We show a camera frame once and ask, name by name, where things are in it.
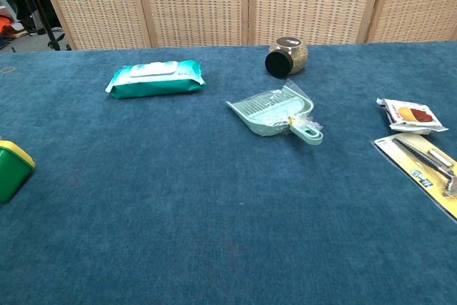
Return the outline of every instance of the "spice jar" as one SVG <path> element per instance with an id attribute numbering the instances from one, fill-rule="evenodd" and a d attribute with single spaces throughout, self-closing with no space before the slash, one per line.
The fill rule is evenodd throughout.
<path id="1" fill-rule="evenodd" d="M 270 45 L 265 67 L 272 76 L 283 79 L 302 70 L 307 59 L 308 47 L 300 39 L 281 37 Z"/>

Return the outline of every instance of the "blue carpet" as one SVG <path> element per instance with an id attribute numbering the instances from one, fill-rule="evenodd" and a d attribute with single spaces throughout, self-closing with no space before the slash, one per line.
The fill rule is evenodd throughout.
<path id="1" fill-rule="evenodd" d="M 428 104 L 457 156 L 457 42 L 311 46 L 324 142 L 224 101 L 281 88 L 265 46 L 0 55 L 0 136 L 37 170 L 0 207 L 2 304 L 453 304 L 457 225 L 371 145 Z M 195 94 L 117 100 L 124 64 L 195 59 Z"/>

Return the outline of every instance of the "mint green dustpan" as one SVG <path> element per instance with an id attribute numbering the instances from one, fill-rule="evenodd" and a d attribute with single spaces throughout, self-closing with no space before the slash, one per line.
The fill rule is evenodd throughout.
<path id="1" fill-rule="evenodd" d="M 313 110 L 313 102 L 287 86 L 235 104 L 227 103 L 255 134 L 273 136 L 290 130 L 308 144 L 322 143 L 323 134 L 300 120 Z"/>

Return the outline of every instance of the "wet wipes package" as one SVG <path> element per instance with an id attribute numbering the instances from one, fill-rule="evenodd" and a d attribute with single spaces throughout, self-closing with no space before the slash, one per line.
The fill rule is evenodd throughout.
<path id="1" fill-rule="evenodd" d="M 205 86 L 194 60 L 137 64 L 119 69 L 106 87 L 114 98 L 136 98 L 197 91 Z"/>

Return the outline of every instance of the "green container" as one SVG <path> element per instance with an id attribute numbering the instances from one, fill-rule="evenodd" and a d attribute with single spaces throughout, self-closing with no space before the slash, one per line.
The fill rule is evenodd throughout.
<path id="1" fill-rule="evenodd" d="M 0 140 L 0 203 L 11 200 L 34 169 L 34 160 L 24 150 Z"/>

